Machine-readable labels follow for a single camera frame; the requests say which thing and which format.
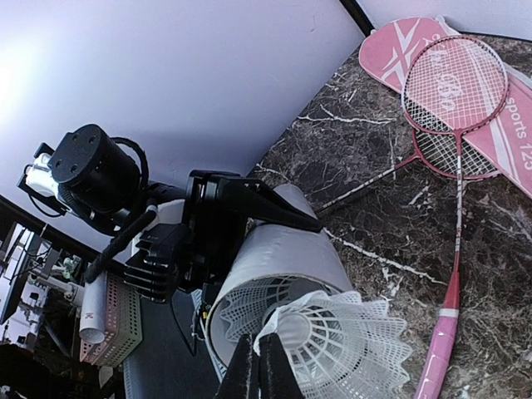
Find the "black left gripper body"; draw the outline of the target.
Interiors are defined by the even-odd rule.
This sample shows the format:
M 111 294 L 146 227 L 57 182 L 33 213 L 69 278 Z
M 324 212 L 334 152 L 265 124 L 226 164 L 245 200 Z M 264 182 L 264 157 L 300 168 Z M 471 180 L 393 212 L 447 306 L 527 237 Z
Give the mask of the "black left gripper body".
M 223 280 L 251 217 L 245 207 L 264 189 L 258 179 L 192 171 L 179 220 L 160 220 L 140 233 L 125 283 L 152 302 L 168 303 L 177 290 L 191 293 Z

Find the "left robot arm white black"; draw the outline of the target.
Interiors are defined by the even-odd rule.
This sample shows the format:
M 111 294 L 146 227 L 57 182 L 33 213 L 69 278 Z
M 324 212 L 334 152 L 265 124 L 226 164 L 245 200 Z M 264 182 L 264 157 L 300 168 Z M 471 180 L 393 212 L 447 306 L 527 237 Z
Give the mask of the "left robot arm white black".
M 224 281 L 250 219 L 314 233 L 323 227 L 262 180 L 193 170 L 184 188 L 152 182 L 145 152 L 95 124 L 65 135 L 49 167 L 61 202 L 111 239 L 85 280 L 133 246 L 122 277 L 155 303 Z

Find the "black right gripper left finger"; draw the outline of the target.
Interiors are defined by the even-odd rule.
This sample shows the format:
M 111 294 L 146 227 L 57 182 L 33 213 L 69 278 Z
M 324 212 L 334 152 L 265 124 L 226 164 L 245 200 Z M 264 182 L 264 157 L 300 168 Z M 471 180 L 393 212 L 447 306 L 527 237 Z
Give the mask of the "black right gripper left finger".
M 259 356 L 254 351 L 255 334 L 240 337 L 215 399 L 258 399 Z

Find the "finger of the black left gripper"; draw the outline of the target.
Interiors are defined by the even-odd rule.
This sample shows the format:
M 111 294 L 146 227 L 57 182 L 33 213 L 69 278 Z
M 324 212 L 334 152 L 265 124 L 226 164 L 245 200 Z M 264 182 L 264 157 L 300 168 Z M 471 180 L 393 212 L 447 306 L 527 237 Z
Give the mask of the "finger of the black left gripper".
M 323 223 L 296 185 L 282 184 L 271 188 L 259 180 L 250 189 L 253 193 L 244 204 L 249 217 L 313 233 L 323 229 Z

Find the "black frame post left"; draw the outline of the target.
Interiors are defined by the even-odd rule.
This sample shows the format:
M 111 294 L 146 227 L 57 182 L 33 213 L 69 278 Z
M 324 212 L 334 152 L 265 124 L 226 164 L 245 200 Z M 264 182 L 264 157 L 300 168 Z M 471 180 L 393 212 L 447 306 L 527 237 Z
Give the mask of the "black frame post left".
M 356 0 L 340 0 L 350 17 L 357 24 L 361 32 L 367 37 L 371 34 L 374 26 L 367 14 Z

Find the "perforated metal basket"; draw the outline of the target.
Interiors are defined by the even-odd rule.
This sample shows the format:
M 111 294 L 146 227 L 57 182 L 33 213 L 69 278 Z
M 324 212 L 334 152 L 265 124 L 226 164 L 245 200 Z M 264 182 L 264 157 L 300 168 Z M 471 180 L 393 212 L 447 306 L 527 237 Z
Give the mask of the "perforated metal basket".
M 118 367 L 142 341 L 140 297 L 112 274 L 107 275 L 105 340 L 81 339 L 79 359 L 99 367 Z

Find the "white shuttlecock tube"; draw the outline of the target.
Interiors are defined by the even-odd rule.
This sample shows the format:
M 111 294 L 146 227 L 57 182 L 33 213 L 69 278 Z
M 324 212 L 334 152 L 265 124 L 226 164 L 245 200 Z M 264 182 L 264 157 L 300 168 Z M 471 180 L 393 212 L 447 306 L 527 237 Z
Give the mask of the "white shuttlecock tube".
M 209 348 L 223 365 L 229 365 L 238 343 L 224 338 L 219 312 L 225 295 L 249 281 L 278 276 L 312 281 L 313 290 L 308 293 L 323 290 L 336 294 L 352 290 L 337 250 L 325 231 L 313 233 L 257 221 L 240 247 L 206 321 Z

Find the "pink racket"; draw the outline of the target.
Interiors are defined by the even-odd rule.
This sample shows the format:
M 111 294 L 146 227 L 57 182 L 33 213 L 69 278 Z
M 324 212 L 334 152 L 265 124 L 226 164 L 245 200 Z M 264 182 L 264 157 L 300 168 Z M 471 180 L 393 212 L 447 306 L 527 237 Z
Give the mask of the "pink racket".
M 456 178 L 456 227 L 462 227 L 464 134 L 487 125 L 501 111 L 508 94 L 505 67 L 497 53 L 473 37 L 455 35 L 434 41 L 412 62 L 401 104 L 409 123 L 431 144 L 416 141 L 422 159 Z M 455 343 L 460 309 L 460 256 L 432 334 L 416 394 L 437 398 Z
M 400 168 L 420 160 L 430 170 L 439 175 L 456 179 L 458 174 L 458 141 L 452 134 L 437 135 L 414 129 L 412 131 L 414 154 L 408 159 L 391 166 L 382 173 L 361 183 L 354 189 L 324 204 L 317 215 L 322 216 L 334 209 L 342 207 L 357 192 L 366 189 L 378 180 L 397 172 Z M 495 177 L 499 171 L 492 163 L 466 140 L 461 141 L 461 170 L 464 180 L 482 180 Z

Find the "white shuttlecock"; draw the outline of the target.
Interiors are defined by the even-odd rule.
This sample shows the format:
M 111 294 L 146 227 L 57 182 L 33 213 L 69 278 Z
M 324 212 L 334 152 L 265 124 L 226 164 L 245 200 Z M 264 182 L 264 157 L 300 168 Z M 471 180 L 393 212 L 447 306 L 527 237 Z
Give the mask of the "white shuttlecock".
M 393 398 L 409 382 L 407 322 L 384 299 L 318 290 L 276 308 L 258 337 L 278 335 L 306 398 Z
M 257 279 L 232 289 L 225 295 L 219 312 L 224 338 L 237 342 L 242 334 L 259 332 L 269 311 L 312 290 L 312 281 L 294 276 Z

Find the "pink racket top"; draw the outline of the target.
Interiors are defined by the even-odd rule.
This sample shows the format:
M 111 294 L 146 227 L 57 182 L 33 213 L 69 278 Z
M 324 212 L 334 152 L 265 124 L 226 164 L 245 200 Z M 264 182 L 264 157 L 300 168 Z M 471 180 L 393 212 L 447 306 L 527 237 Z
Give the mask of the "pink racket top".
M 455 35 L 434 41 L 412 62 L 401 104 L 409 123 L 431 144 L 416 141 L 422 159 L 456 178 L 456 227 L 462 227 L 464 134 L 487 125 L 501 111 L 508 94 L 505 67 L 497 53 L 473 37 Z M 460 309 L 460 256 L 432 334 L 416 394 L 437 398 L 455 343 Z

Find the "pink racket bag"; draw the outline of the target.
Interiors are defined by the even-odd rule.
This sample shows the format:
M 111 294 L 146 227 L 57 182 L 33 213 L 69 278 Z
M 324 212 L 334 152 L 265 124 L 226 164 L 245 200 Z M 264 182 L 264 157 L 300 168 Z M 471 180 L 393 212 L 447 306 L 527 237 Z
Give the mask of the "pink racket bag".
M 367 37 L 359 63 L 419 116 L 446 131 L 490 122 L 465 141 L 527 195 L 531 193 L 531 80 L 484 42 L 443 17 L 390 22 Z

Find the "pink racket bottom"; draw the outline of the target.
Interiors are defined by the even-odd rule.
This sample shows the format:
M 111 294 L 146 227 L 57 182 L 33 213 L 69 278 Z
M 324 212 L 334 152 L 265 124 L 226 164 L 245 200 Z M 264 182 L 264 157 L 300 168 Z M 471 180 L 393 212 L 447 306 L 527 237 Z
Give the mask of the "pink racket bottom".
M 361 183 L 354 189 L 324 204 L 317 215 L 322 216 L 334 209 L 342 207 L 357 192 L 366 189 L 378 180 L 397 172 L 400 168 L 420 160 L 430 170 L 439 175 L 456 179 L 458 174 L 458 141 L 452 134 L 437 135 L 414 129 L 412 131 L 414 154 L 408 159 L 391 166 L 382 173 Z M 499 171 L 492 163 L 466 140 L 461 141 L 461 170 L 464 180 L 482 180 L 495 177 Z

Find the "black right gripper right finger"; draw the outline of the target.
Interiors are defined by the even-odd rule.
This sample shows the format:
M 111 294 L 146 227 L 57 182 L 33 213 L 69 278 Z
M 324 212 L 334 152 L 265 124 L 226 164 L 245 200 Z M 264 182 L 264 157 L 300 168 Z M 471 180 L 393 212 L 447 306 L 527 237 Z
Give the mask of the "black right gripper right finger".
M 259 339 L 259 382 L 265 399 L 297 399 L 302 392 L 277 333 Z

